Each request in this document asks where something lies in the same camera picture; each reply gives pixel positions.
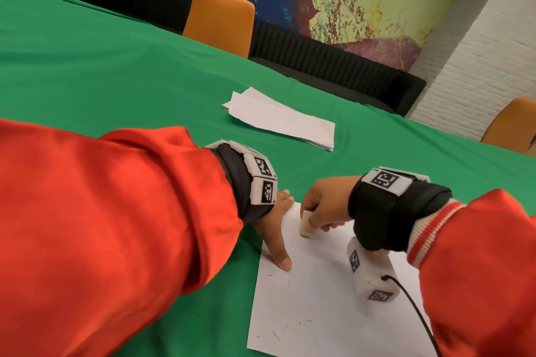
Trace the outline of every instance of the red and white striped cuff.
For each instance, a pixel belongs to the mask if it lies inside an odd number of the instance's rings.
[[[413,225],[410,242],[407,246],[407,261],[414,267],[419,268],[426,253],[436,238],[439,229],[457,211],[467,206],[455,199],[450,199],[444,207],[422,219],[418,219]]]

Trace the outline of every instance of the green tablecloth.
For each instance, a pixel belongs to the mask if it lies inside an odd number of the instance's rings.
[[[253,86],[336,123],[335,151],[253,129],[221,109]],[[536,212],[536,160],[302,85],[253,62],[73,0],[0,0],[0,117],[88,136],[184,125],[199,145],[232,139],[268,155],[299,201],[318,178],[383,165],[430,175],[470,201],[494,188]],[[246,229],[225,267],[116,357],[240,357],[260,239]]]

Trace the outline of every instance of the ribbed black upholstery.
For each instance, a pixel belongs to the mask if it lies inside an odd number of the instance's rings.
[[[82,1],[182,34],[192,0]],[[402,116],[426,85],[423,79],[404,71],[260,20],[255,20],[249,55],[250,59],[314,88]]]

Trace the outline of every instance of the red sleeve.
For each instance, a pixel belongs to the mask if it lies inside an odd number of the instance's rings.
[[[0,120],[2,355],[104,357],[198,289],[242,228],[182,127],[100,139]]]
[[[408,261],[444,357],[536,355],[536,218],[507,192],[420,219]]]

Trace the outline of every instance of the white paper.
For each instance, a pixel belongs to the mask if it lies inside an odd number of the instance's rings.
[[[283,218],[293,268],[259,261],[247,347],[277,357],[434,356],[430,339],[404,293],[392,303],[358,299],[346,245],[352,223],[312,238],[299,235],[295,204]],[[404,253],[390,254],[399,281],[421,312],[419,274]]]
[[[233,92],[229,114],[259,129],[305,138],[321,144],[333,144],[333,136],[328,136],[322,130],[316,117],[285,107],[273,106],[237,92]]]
[[[254,89],[254,88],[248,88],[247,90],[245,90],[244,92],[242,92],[240,94],[241,96],[245,96],[247,98],[250,98],[250,99],[254,99],[254,100],[257,100],[259,102],[262,102],[262,103],[266,103],[267,105],[270,105],[270,106],[274,106],[274,107],[277,107],[279,109],[284,109],[284,110],[290,110],[294,113],[298,113],[299,115],[304,115],[302,114],[301,112],[297,111],[297,110],[294,110],[288,106],[285,106],[283,105],[282,103],[279,103],[278,101],[272,99],[271,97],[268,97],[266,96],[265,94],[259,92],[258,90]],[[227,103],[224,103],[223,105],[221,105],[221,107],[223,107],[225,110],[229,110],[231,106],[231,102],[227,102]],[[320,119],[318,117],[313,117],[313,116],[309,116],[310,118],[314,118],[316,119],[316,122],[318,123],[319,127],[321,130],[324,131],[325,135],[329,138],[330,141],[333,141],[333,137],[335,135],[335,123],[329,121],[329,120],[325,120],[325,119]],[[309,119],[310,121],[310,125],[312,127],[315,127],[316,124],[313,126],[313,120],[312,119]],[[328,151],[333,151],[333,148],[334,148],[334,144],[333,143],[330,143],[330,144],[326,144],[326,143],[323,143],[323,142],[320,142],[320,141],[313,141],[313,140],[310,140],[310,139],[307,139],[307,138],[303,138],[303,137],[297,137],[301,140],[304,140],[312,145],[316,145],[324,150],[328,150]]]

